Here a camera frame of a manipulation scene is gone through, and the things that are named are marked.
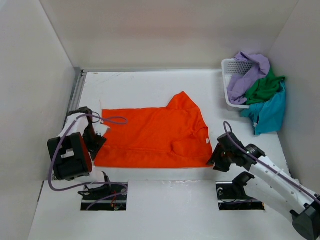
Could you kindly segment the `orange t shirt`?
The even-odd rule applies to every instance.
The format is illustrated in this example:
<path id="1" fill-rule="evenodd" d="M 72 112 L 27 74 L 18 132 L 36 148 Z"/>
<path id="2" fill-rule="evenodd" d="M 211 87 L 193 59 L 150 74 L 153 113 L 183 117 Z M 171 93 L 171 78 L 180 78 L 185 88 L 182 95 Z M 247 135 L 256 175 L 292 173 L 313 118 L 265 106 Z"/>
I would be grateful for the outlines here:
<path id="1" fill-rule="evenodd" d="M 110 124 L 94 164 L 104 168 L 204 168 L 213 149 L 200 108 L 182 91 L 165 107 L 104 109 Z"/>

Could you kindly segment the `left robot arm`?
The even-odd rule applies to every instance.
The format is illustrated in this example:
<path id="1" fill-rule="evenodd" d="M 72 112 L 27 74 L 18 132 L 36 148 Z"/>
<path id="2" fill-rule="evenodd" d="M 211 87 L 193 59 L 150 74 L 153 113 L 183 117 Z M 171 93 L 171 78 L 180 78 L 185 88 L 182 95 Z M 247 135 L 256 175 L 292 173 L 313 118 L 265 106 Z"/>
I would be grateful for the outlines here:
<path id="1" fill-rule="evenodd" d="M 62 192 L 73 187 L 58 189 L 53 186 L 52 176 L 59 181 L 79 179 L 88 194 L 111 190 L 110 179 L 103 171 L 96 170 L 93 162 L 107 139 L 96 133 L 93 118 L 98 114 L 88 107 L 81 107 L 67 114 L 62 132 L 47 141 L 51 159 L 49 187 Z"/>

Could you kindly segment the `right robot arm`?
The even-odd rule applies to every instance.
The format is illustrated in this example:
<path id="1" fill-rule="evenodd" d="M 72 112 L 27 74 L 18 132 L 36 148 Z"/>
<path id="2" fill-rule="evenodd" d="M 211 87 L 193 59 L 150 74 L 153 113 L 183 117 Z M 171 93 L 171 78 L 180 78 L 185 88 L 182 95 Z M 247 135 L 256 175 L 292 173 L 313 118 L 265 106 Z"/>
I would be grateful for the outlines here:
<path id="1" fill-rule="evenodd" d="M 226 173 L 231 165 L 245 171 L 226 186 L 217 185 L 217 197 L 228 204 L 259 201 L 285 217 L 306 240 L 320 237 L 320 196 L 302 186 L 256 145 L 244 146 L 232 132 L 217 139 L 208 161 L 214 170 Z"/>

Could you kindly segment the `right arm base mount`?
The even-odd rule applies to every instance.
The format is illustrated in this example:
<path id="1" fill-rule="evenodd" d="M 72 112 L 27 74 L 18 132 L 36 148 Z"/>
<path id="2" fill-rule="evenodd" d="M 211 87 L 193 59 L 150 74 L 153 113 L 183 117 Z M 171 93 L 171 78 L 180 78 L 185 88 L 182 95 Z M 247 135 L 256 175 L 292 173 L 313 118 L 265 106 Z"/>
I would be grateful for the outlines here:
<path id="1" fill-rule="evenodd" d="M 242 172 L 232 181 L 217 182 L 215 186 L 218 209 L 220 211 L 264 211 L 265 205 L 248 196 L 244 189 L 249 180 L 254 178 L 252 174 Z"/>

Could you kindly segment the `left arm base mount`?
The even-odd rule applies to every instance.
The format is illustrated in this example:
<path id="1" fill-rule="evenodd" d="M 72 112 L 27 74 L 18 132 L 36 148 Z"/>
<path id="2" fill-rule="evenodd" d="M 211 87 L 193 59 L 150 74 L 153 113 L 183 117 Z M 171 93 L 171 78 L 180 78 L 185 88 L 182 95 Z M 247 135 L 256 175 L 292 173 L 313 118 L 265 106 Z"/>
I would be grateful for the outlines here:
<path id="1" fill-rule="evenodd" d="M 85 185 L 78 192 L 81 196 L 81 211 L 126 211 L 128 183 L 104 184 L 100 186 Z"/>

